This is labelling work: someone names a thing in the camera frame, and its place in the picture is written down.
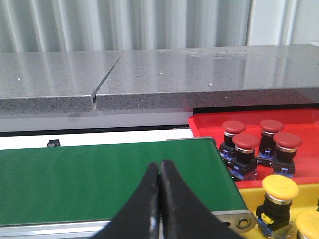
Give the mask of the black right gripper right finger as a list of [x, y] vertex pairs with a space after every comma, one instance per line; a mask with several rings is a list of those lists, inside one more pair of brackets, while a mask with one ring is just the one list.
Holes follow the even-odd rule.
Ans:
[[160, 165], [160, 205], [166, 239], [240, 239], [191, 191], [175, 163]]

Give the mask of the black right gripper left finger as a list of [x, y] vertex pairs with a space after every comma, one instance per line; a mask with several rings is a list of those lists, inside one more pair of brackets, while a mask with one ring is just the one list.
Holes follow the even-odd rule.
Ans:
[[150, 163], [134, 193], [95, 239], [157, 239], [160, 234], [158, 165]]

